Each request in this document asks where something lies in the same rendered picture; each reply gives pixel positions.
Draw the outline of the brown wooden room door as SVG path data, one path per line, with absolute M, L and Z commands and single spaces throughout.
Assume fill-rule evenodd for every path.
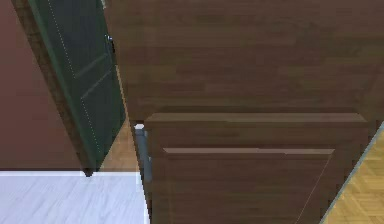
M 150 224 L 321 224 L 384 123 L 384 0 L 105 1 Z

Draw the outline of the dark green room door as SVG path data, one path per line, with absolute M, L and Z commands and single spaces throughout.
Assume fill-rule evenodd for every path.
M 28 0 L 84 146 L 98 170 L 126 118 L 102 0 Z

